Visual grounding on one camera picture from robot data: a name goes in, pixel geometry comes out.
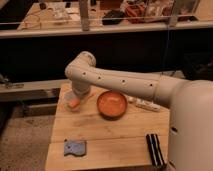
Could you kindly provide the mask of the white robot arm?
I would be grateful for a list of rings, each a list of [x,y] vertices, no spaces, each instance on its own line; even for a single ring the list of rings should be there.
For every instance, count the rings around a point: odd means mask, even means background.
[[[99,69],[88,51],[67,65],[65,75],[80,98],[95,85],[168,108],[167,171],[213,171],[213,81]]]

